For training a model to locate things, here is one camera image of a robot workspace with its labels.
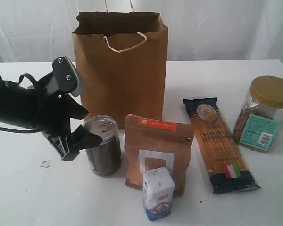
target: small white box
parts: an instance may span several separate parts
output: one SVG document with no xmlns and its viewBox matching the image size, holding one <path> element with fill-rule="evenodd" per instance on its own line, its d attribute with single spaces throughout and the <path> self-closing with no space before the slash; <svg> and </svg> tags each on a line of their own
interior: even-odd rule
<svg viewBox="0 0 283 226">
<path fill-rule="evenodd" d="M 146 171 L 142 187 L 142 203 L 148 219 L 153 221 L 169 215 L 175 184 L 167 168 Z"/>
</svg>

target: gold lid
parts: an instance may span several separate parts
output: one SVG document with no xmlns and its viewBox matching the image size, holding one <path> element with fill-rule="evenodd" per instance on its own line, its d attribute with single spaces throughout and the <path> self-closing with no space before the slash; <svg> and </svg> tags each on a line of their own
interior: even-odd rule
<svg viewBox="0 0 283 226">
<path fill-rule="evenodd" d="M 275 76 L 260 76 L 250 86 L 251 96 L 263 105 L 283 108 L 283 79 Z"/>
</svg>

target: can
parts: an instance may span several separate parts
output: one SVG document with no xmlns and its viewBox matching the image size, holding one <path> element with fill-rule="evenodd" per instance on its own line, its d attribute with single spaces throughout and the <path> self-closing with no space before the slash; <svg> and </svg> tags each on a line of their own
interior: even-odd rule
<svg viewBox="0 0 283 226">
<path fill-rule="evenodd" d="M 98 176 L 114 174 L 121 165 L 117 122 L 110 116 L 98 115 L 87 120 L 83 126 L 103 139 L 99 146 L 86 149 L 90 168 Z"/>
</svg>

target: jar lid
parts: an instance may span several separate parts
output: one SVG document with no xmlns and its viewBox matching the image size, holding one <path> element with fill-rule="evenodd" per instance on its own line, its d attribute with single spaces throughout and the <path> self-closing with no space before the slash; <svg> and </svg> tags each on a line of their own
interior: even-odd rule
<svg viewBox="0 0 283 226">
<path fill-rule="evenodd" d="M 111 140 L 118 132 L 117 122 L 107 115 L 98 115 L 84 123 L 84 128 L 89 132 L 99 135 L 105 143 Z"/>
<path fill-rule="evenodd" d="M 275 76 L 260 76 L 250 86 L 251 96 L 263 105 L 283 108 L 283 79 Z"/>
</svg>

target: teal label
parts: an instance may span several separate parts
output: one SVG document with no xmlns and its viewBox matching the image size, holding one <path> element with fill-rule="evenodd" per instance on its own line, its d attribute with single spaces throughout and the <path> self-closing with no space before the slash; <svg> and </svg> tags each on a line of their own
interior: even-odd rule
<svg viewBox="0 0 283 226">
<path fill-rule="evenodd" d="M 280 124 L 279 121 L 250 114 L 240 142 L 267 151 L 277 134 Z"/>
</svg>

